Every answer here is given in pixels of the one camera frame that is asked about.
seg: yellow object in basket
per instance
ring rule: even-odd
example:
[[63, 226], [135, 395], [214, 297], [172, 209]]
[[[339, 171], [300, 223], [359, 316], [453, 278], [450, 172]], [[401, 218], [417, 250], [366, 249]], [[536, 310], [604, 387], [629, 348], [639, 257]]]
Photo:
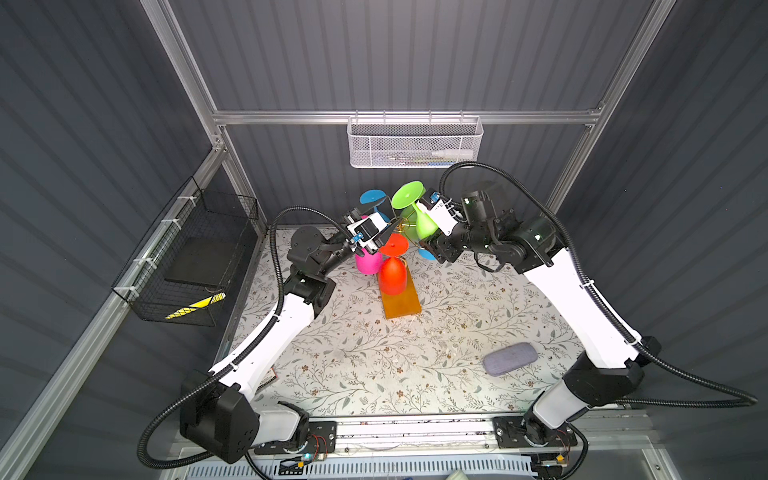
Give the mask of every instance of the yellow object in basket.
[[173, 312], [169, 316], [165, 317], [165, 319], [166, 320], [170, 320], [172, 318], [177, 318], [179, 316], [187, 315], [188, 313], [192, 313], [192, 312], [194, 312], [194, 311], [196, 311], [198, 309], [205, 308], [205, 307], [209, 306], [211, 303], [216, 303], [216, 302], [219, 302], [221, 300], [224, 300], [224, 297], [226, 297], [226, 296], [227, 296], [227, 294], [224, 293], [224, 292], [217, 293], [214, 296], [209, 296], [208, 298], [203, 299], [203, 300], [201, 300], [199, 302], [195, 302], [192, 305], [185, 306], [184, 308], [176, 310], [175, 312]]

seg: corrugated panel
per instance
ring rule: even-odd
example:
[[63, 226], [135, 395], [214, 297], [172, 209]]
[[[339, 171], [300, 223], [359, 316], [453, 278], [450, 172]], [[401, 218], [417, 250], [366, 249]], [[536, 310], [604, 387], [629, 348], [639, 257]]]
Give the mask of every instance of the corrugated panel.
[[649, 4], [171, 2], [221, 110], [592, 108]]
[[[679, 1], [561, 211], [588, 275], [663, 358], [763, 400], [651, 410], [686, 478], [764, 475], [766, 111], [768, 3]], [[716, 398], [647, 374], [647, 396]]]
[[[502, 167], [520, 178], [546, 200], [583, 127], [578, 125], [500, 126], [485, 128], [478, 160]], [[393, 195], [411, 180], [437, 188], [443, 169], [360, 169], [349, 165], [349, 143], [344, 127], [263, 126], [228, 127], [235, 148], [249, 174], [267, 217], [290, 205], [307, 205], [339, 217], [359, 204], [360, 194], [377, 188]], [[505, 180], [487, 170], [454, 173], [447, 193], [458, 196], [480, 180], [503, 185], [506, 199], [498, 208], [514, 205], [530, 217], [533, 208]], [[325, 223], [312, 214], [287, 214], [285, 223]]]
[[137, 2], [0, 5], [0, 445], [209, 150]]

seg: floral pattern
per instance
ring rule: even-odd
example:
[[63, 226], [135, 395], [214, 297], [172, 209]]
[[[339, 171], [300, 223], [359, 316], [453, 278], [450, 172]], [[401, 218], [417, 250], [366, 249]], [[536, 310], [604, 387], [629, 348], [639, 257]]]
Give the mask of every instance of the floral pattern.
[[[283, 272], [292, 234], [277, 232]], [[277, 382], [254, 402], [283, 400], [313, 415], [523, 410], [581, 352], [558, 311], [511, 267], [487, 273], [470, 255], [440, 265], [414, 247], [404, 258], [420, 314], [386, 319], [377, 279], [344, 263], [330, 275], [330, 303], [277, 360]], [[272, 308], [276, 291], [267, 247], [235, 346]], [[536, 348], [536, 362], [499, 377], [485, 372], [485, 355], [519, 342]]]

